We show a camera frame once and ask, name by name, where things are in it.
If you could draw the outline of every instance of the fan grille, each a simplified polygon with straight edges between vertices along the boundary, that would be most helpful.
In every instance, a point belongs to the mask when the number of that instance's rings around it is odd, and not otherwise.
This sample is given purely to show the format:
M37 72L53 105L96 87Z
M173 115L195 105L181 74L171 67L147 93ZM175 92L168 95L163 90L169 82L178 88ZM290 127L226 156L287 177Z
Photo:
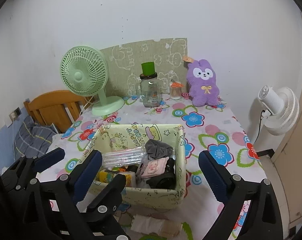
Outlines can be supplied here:
M265 126L269 133L281 135L291 129L299 115L299 100L293 91L284 87L276 92L284 101L282 111L277 115L269 116Z
M74 47L65 54L60 73L70 91L86 97L103 89L108 78L102 53L86 46Z
M267 96L268 92L269 92L269 86L264 86L263 88L261 88L259 92L259 99L260 100L264 99Z

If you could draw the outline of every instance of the white electric fan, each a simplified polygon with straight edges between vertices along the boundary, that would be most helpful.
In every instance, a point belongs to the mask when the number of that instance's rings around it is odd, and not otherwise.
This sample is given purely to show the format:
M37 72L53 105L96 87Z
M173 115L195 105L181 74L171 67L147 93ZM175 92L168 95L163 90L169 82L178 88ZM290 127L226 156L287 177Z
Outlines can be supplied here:
M267 108L262 114L261 125L265 125L269 133L282 135L293 127L299 115L299 100L290 88L274 91L272 87L264 86L258 99Z
M117 96L106 97L104 86L108 80L108 69L103 54L86 46L70 49L60 65L61 78L67 88L82 97L99 95L94 102L92 114L101 116L111 114L124 105Z

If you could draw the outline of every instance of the gray checkered fabric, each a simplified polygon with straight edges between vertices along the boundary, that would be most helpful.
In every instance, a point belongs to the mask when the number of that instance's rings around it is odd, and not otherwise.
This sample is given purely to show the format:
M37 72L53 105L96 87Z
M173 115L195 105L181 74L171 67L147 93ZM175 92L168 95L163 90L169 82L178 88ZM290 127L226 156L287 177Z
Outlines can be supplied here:
M32 117L27 116L14 140L14 156L17 160L21 156L32 158L43 156L52 143L52 136L56 132L51 126L41 126L34 123Z

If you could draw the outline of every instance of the printed storage box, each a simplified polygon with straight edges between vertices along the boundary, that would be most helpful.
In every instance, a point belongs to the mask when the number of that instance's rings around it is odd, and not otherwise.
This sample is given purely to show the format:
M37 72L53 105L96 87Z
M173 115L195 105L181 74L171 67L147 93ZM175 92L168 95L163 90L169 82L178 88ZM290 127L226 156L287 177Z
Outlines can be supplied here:
M93 150L102 153L144 146L148 139L163 141L175 151L175 189L125 187L123 201L152 208L172 209L182 203L186 190L184 129L179 124L106 124L99 128L81 157L80 163ZM94 180L90 193L97 195L107 183Z

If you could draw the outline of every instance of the green desk fan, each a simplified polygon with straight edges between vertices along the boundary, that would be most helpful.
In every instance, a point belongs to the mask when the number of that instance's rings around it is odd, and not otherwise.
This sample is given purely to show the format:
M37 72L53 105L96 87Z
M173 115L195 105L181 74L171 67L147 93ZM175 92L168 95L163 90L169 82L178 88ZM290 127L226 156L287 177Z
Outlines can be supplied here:
M90 97L99 95L94 102L92 114L101 116L111 114L124 105L117 96L106 97L104 86L108 80L108 69L103 54L86 46L70 49L60 65L61 78L67 88L76 95Z

